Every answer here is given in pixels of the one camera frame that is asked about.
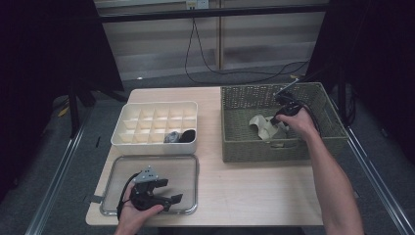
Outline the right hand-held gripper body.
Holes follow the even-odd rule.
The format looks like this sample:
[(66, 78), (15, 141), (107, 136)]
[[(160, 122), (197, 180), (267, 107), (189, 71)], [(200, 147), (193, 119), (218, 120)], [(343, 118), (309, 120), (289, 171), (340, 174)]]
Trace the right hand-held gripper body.
[(275, 102), (281, 106), (281, 109), (276, 112), (275, 116), (284, 115), (292, 117), (302, 108), (300, 101), (296, 100), (294, 95), (288, 91), (289, 88), (293, 87), (299, 81), (300, 80), (296, 78), (293, 82), (282, 87), (274, 94)]

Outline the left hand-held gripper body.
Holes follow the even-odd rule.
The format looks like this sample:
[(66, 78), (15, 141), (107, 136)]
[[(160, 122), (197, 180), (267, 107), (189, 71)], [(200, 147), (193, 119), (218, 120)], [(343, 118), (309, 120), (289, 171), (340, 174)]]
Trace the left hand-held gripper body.
[(160, 180), (159, 176), (150, 165), (133, 176), (131, 180), (133, 188), (129, 200), (138, 211), (146, 211), (155, 205), (162, 205), (163, 196), (154, 193), (157, 189), (156, 180)]

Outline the beige sock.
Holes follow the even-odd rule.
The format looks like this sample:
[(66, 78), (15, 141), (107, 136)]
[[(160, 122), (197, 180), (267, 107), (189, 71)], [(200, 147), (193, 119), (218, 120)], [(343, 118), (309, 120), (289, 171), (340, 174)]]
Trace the beige sock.
[(278, 128), (271, 123), (269, 117), (254, 116), (250, 119), (249, 125), (255, 125), (257, 127), (257, 135), (262, 140), (272, 139), (278, 132)]
[(289, 131), (288, 127), (280, 127), (280, 126), (275, 126), (275, 134), (273, 135), (274, 139), (286, 139), (287, 138), (287, 133)]

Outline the clear box lid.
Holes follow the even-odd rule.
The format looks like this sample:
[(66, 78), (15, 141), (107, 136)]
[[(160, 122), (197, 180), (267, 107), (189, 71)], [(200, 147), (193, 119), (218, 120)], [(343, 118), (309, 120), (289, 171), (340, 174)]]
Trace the clear box lid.
[(103, 215), (117, 215), (118, 205), (124, 188), (131, 183), (133, 176), (150, 165), (159, 179), (167, 179), (165, 187), (157, 188), (157, 196), (171, 197), (182, 194), (179, 204), (172, 205), (167, 214), (186, 214), (197, 207), (199, 163), (196, 157), (189, 156), (121, 156), (113, 163), (110, 178), (104, 191), (100, 211)]

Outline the white divided storage box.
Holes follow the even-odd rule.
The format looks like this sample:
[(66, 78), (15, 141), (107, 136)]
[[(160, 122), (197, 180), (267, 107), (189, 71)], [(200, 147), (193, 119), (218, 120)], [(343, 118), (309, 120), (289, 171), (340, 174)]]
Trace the white divided storage box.
[(192, 155), (197, 149), (194, 101), (128, 103), (111, 139), (123, 155)]

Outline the green woven basket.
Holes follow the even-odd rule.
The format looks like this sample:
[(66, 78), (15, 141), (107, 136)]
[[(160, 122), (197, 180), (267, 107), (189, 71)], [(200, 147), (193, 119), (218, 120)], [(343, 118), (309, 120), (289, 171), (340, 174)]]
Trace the green woven basket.
[[(257, 127), (249, 125), (254, 116), (273, 118), (281, 106), (274, 94), (286, 83), (223, 86), (221, 88), (222, 159), (226, 163), (298, 161), (308, 151), (293, 130), (286, 139), (262, 140)], [(310, 111), (310, 115), (332, 155), (340, 153), (348, 134), (319, 82), (297, 83), (288, 91)]]

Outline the person's right hand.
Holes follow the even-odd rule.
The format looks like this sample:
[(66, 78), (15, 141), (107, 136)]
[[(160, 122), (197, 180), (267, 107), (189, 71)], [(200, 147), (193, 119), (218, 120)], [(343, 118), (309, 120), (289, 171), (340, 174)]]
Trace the person's right hand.
[(285, 122), (304, 141), (308, 141), (311, 137), (318, 135), (314, 122), (305, 108), (301, 108), (299, 112), (292, 117), (277, 115), (276, 118)]

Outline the person's left hand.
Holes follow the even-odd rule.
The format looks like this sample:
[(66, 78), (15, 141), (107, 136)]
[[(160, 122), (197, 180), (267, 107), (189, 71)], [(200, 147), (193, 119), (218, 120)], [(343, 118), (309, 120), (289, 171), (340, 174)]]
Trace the person's left hand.
[(138, 211), (129, 201), (132, 188), (133, 185), (129, 184), (125, 190), (121, 201), (121, 214), (115, 231), (137, 233), (150, 217), (163, 210), (162, 205), (155, 205), (146, 211)]

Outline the black curtain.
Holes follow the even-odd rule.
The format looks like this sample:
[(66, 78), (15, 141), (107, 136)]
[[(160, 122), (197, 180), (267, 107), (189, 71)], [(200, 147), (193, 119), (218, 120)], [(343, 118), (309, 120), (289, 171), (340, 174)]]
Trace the black curtain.
[(328, 0), (308, 66), (342, 78), (415, 164), (415, 0)]
[(56, 98), (90, 106), (93, 90), (122, 89), (94, 0), (0, 0), (0, 203), (31, 161)]

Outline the black horizontal bar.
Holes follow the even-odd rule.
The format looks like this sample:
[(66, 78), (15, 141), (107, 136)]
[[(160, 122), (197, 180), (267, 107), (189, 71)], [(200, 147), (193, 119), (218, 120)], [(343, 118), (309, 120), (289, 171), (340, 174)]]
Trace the black horizontal bar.
[(204, 10), (180, 10), (169, 12), (153, 12), (140, 14), (103, 15), (98, 17), (100, 23), (124, 23), (143, 21), (180, 20), (196, 18), (216, 18), (234, 16), (296, 14), (325, 12), (331, 4), (288, 5), (271, 7), (224, 8)]

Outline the metal floor rail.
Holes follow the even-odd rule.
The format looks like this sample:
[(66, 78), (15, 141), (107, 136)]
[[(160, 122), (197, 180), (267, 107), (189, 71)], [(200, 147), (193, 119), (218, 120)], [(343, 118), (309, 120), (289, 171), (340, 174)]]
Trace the metal floor rail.
[(367, 235), (415, 235), (415, 165), (353, 95), (346, 97), (350, 124), (339, 157), (357, 193)]
[(24, 235), (42, 235), (44, 227), (47, 223), (48, 217), (51, 214), (52, 208), (57, 200), (59, 191), (62, 188), (62, 184), (65, 180), (65, 177), (68, 173), (70, 164), (72, 162), (73, 156), (79, 146), (79, 143), (82, 140), (85, 126), (89, 121), (91, 114), (93, 113), (94, 108), (87, 108), (83, 118), (81, 119), (81, 124), (78, 130), (75, 132), (74, 136), (71, 137), (58, 168), (52, 178), (52, 181), (46, 191), (39, 207), (37, 208), (28, 228), (26, 229)]

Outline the white wall socket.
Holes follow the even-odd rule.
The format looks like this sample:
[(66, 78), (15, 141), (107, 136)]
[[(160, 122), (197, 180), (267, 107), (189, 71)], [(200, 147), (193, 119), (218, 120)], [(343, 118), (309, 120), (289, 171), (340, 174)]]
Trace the white wall socket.
[(204, 10), (208, 8), (208, 0), (186, 0), (187, 10)]

